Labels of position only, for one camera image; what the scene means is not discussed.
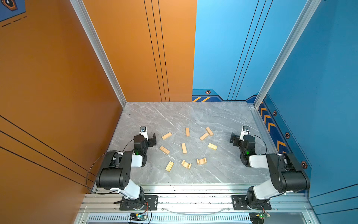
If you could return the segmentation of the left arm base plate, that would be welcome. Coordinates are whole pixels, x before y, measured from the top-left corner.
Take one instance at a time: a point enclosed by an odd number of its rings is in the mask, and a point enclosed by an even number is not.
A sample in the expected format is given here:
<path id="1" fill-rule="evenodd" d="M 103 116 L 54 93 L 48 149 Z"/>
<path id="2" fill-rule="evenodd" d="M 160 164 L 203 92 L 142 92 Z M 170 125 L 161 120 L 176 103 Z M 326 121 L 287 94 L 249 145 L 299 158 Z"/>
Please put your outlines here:
<path id="1" fill-rule="evenodd" d="M 144 195 L 136 200 L 123 199 L 120 204 L 120 211 L 145 211 L 149 207 L 152 211 L 156 211 L 158 207 L 158 196 Z"/>

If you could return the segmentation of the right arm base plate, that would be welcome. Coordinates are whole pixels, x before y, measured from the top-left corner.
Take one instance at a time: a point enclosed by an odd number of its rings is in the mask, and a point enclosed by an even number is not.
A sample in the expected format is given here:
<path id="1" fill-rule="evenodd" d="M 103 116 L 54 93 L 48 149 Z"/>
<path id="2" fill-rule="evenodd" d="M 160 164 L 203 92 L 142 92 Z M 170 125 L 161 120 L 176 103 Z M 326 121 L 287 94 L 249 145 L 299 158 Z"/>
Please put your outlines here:
<path id="1" fill-rule="evenodd" d="M 252 199 L 247 199 L 246 195 L 232 195 L 232 204 L 235 211 L 243 210 L 272 210 L 269 200 L 259 200 L 255 197 Z"/>

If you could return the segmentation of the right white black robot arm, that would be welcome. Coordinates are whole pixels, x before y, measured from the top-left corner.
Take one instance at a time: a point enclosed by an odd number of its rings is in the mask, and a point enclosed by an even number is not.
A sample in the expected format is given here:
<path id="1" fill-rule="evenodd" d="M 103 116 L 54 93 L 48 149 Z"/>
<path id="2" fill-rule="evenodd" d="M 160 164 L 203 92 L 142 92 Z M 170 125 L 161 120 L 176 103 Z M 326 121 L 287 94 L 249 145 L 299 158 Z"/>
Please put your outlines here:
<path id="1" fill-rule="evenodd" d="M 239 148 L 243 165 L 267 169 L 270 176 L 265 182 L 249 187 L 245 195 L 233 195 L 234 210 L 270 210 L 270 199 L 310 188 L 310 180 L 294 154 L 258 155 L 255 136 L 244 132 L 241 135 L 232 133 L 229 142 Z"/>

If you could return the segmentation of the wood block angled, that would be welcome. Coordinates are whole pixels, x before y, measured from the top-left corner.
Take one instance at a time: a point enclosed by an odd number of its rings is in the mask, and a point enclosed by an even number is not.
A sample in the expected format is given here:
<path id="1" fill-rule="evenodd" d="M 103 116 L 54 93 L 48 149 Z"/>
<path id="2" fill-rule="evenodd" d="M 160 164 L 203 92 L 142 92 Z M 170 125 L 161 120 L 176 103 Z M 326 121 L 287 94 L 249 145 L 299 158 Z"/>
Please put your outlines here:
<path id="1" fill-rule="evenodd" d="M 209 134 L 208 134 L 208 133 L 205 133 L 205 134 L 203 134 L 203 135 L 200 137 L 200 140 L 203 141 L 203 140 L 206 139 L 208 136 L 209 136 Z"/>

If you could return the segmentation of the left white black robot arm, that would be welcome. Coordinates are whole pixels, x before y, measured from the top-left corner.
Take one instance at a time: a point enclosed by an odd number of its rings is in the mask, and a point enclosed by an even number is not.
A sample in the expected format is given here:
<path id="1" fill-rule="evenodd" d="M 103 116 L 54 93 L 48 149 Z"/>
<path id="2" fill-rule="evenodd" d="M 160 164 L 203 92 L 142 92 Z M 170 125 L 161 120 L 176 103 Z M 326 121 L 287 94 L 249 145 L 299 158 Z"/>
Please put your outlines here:
<path id="1" fill-rule="evenodd" d="M 146 138 L 139 134 L 133 137 L 132 151 L 111 151 L 104 155 L 103 162 L 96 177 L 96 186 L 122 195 L 122 199 L 114 202 L 120 204 L 120 210 L 146 210 L 144 190 L 135 184 L 130 176 L 132 168 L 142 168 L 147 163 L 148 148 L 157 145 L 156 135 Z"/>

